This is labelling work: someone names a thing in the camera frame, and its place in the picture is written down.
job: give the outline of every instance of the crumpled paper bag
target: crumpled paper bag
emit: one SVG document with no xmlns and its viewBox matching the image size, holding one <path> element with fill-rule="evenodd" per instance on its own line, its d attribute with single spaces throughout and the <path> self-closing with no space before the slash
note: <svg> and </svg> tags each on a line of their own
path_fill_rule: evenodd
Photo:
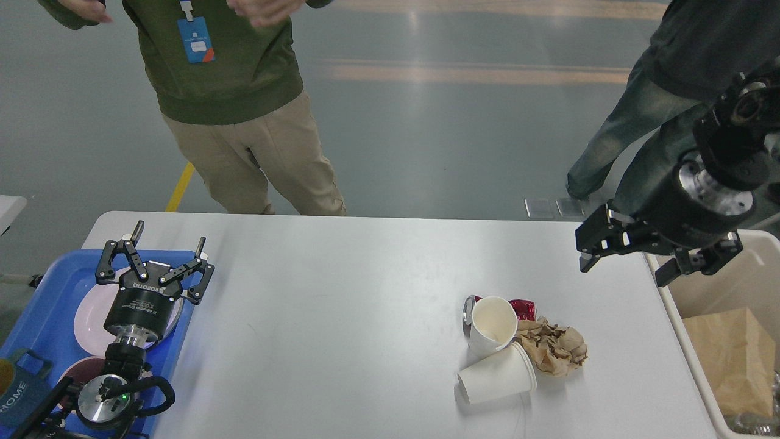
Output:
<svg viewBox="0 0 780 439">
<path fill-rule="evenodd" d="M 683 319 L 725 416 L 772 416 L 775 341 L 748 308 Z"/>
<path fill-rule="evenodd" d="M 542 316 L 537 321 L 517 322 L 515 338 L 519 339 L 536 367 L 554 377 L 569 375 L 579 369 L 587 358 L 587 344 L 576 329 L 551 325 Z"/>
</svg>

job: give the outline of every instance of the sweatshirt cuff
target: sweatshirt cuff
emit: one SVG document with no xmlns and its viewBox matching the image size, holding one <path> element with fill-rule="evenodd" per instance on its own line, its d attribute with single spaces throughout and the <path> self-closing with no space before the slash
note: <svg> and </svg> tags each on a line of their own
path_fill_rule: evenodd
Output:
<svg viewBox="0 0 780 439">
<path fill-rule="evenodd" d="M 311 8 L 324 8 L 330 5 L 333 0 L 306 0 L 306 4 Z"/>
<path fill-rule="evenodd" d="M 46 9 L 49 15 L 53 16 L 55 20 L 68 29 L 79 30 L 84 26 L 95 26 L 99 24 L 96 21 L 85 20 L 76 15 L 70 9 L 60 5 L 57 0 L 38 0 L 38 3 Z"/>
</svg>

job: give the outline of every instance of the white bin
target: white bin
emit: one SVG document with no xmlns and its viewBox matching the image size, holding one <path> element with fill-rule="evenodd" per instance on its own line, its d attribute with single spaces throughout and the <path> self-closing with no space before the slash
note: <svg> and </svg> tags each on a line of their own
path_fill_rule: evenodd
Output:
<svg viewBox="0 0 780 439">
<path fill-rule="evenodd" d="M 716 274 L 681 276 L 668 287 L 658 288 L 710 419 L 718 435 L 728 439 L 757 436 L 734 433 L 726 426 L 683 319 L 748 307 L 780 346 L 780 241 L 758 230 L 740 230 L 739 237 L 745 249 Z M 666 259 L 647 255 L 653 271 Z M 775 369 L 778 366 L 780 348 L 775 353 Z"/>
</svg>

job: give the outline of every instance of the green sweatshirt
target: green sweatshirt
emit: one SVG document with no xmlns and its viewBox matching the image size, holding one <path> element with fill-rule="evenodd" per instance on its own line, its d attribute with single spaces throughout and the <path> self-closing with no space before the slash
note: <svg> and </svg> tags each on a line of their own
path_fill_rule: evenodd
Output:
<svg viewBox="0 0 780 439">
<path fill-rule="evenodd" d="M 84 20 L 57 0 L 38 0 L 69 29 Z M 141 55 L 160 110 L 171 119 L 198 125 L 229 125 L 264 116 L 303 90 L 293 52 L 290 19 L 253 28 L 225 0 L 192 0 L 193 15 L 206 19 L 216 60 L 190 64 L 176 24 L 184 18 L 177 0 L 122 0 L 138 27 Z"/>
</svg>

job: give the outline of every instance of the blue badge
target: blue badge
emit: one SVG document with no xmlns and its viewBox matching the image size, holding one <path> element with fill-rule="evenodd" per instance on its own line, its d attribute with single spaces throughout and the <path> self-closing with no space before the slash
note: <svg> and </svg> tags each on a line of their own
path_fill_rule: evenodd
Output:
<svg viewBox="0 0 780 439">
<path fill-rule="evenodd" d="M 187 60 L 190 63 L 211 62 L 216 59 L 214 57 L 214 48 L 211 47 L 211 39 L 208 37 L 205 18 L 197 16 L 193 21 L 187 21 L 182 18 L 176 22 L 182 35 L 184 52 L 186 52 Z"/>
</svg>

